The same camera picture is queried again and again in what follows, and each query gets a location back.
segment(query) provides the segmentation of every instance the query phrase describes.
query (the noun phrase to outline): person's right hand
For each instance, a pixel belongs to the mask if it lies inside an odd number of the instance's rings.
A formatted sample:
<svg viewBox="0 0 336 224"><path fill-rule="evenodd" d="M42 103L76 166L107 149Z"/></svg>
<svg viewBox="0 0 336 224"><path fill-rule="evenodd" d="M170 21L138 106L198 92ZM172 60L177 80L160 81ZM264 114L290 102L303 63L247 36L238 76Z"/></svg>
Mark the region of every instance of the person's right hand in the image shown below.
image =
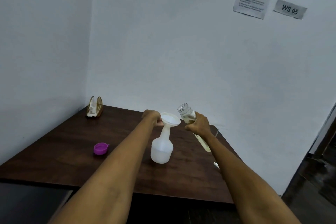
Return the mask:
<svg viewBox="0 0 336 224"><path fill-rule="evenodd" d="M196 121L187 125L185 129L199 135L202 138L205 138L209 133L211 134L208 118L198 112L195 113Z"/></svg>

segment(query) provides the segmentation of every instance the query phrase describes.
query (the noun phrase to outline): forearm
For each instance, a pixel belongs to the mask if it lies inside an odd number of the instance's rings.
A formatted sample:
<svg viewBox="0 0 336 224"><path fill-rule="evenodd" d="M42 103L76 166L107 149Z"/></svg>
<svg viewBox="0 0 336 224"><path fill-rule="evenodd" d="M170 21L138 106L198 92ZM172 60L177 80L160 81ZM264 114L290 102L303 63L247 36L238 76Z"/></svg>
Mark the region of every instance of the forearm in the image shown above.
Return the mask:
<svg viewBox="0 0 336 224"><path fill-rule="evenodd" d="M143 119L64 206L53 224L125 223L153 121Z"/></svg>
<svg viewBox="0 0 336 224"><path fill-rule="evenodd" d="M277 193L212 134L205 139L244 224L299 223Z"/></svg>

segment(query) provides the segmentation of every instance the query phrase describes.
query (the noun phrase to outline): white funnel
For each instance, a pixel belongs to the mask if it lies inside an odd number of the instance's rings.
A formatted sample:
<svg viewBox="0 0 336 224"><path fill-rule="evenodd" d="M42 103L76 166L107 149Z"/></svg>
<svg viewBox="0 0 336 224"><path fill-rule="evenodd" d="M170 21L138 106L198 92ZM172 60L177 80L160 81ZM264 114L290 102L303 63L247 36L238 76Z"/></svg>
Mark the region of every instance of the white funnel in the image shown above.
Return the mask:
<svg viewBox="0 0 336 224"><path fill-rule="evenodd" d="M162 129L160 137L154 139L152 142L150 157L154 162L164 164L168 162L174 148L169 140L170 128L178 126L181 120L176 115L168 112L161 113L161 118L165 126Z"/></svg>

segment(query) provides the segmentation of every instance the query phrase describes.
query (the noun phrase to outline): dark brown tabletop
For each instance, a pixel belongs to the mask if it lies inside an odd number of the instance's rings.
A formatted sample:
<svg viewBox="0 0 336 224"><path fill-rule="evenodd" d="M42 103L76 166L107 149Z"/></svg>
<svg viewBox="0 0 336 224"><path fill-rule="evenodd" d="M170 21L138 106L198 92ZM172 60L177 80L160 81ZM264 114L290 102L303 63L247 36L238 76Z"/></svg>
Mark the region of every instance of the dark brown tabletop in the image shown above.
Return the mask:
<svg viewBox="0 0 336 224"><path fill-rule="evenodd" d="M65 188L81 187L106 156L136 127L141 112L104 106L96 120L85 118L86 108L63 122L0 166L0 179ZM233 203L214 157L196 137L184 130L182 121L171 128L174 145L169 162L151 160L151 143L162 128L154 128L142 159L134 192ZM211 126L213 134L217 129ZM224 137L217 138L234 154ZM93 154L96 143L110 144L103 156Z"/></svg>

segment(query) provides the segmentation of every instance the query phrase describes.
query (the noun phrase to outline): purple lid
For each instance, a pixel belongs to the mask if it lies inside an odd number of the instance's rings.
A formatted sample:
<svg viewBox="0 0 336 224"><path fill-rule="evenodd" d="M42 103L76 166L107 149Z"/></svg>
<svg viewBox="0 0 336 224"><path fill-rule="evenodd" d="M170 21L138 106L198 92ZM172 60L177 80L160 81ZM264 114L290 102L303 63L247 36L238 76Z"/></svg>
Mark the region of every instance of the purple lid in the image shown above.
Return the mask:
<svg viewBox="0 0 336 224"><path fill-rule="evenodd" d="M97 143L94 146L93 152L96 155L103 155L103 154L105 154L107 152L108 148L109 148L109 144L106 144L106 143Z"/></svg>

